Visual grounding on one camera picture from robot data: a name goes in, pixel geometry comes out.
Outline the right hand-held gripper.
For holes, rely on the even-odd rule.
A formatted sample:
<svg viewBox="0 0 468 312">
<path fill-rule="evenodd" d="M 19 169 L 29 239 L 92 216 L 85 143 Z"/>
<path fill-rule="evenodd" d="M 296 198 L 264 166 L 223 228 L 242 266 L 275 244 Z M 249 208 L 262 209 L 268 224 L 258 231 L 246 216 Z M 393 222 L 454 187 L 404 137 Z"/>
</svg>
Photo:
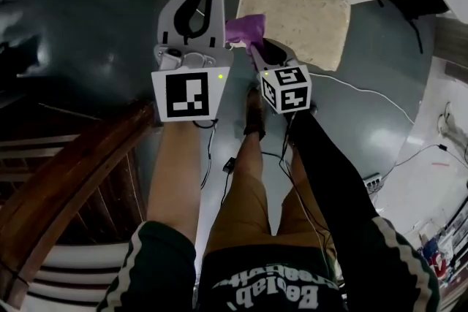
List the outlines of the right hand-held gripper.
<svg viewBox="0 0 468 312">
<path fill-rule="evenodd" d="M 252 42 L 250 56 L 259 73 L 263 98 L 278 114 L 308 110 L 311 104 L 312 82 L 305 64 L 299 64 L 295 52 L 288 46 L 264 38 Z M 283 66 L 271 69 L 271 66 Z"/>
</svg>

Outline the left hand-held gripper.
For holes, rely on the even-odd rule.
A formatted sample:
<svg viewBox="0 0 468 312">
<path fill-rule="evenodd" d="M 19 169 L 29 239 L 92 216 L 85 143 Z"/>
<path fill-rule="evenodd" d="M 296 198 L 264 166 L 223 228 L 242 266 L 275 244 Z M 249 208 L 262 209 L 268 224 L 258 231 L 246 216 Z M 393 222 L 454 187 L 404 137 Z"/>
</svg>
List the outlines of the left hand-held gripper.
<svg viewBox="0 0 468 312">
<path fill-rule="evenodd" d="M 221 47 L 224 0 L 205 0 L 201 27 L 190 26 L 201 1 L 170 0 L 159 14 L 163 45 L 154 48 L 158 68 L 151 79 L 163 123 L 215 120 L 234 62 L 233 52 Z M 188 46 L 190 40 L 200 46 Z"/>
</svg>

